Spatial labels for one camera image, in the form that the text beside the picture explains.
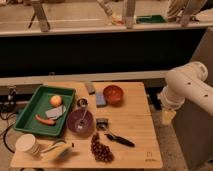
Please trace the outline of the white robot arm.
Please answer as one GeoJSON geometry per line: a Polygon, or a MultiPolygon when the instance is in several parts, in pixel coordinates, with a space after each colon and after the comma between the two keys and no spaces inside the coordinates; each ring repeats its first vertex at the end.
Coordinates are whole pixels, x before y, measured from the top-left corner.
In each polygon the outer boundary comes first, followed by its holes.
{"type": "Polygon", "coordinates": [[[166,85],[158,95],[163,125],[171,124],[186,99],[213,116],[213,87],[205,83],[207,77],[208,69],[199,61],[189,62],[166,73],[166,85]]]}

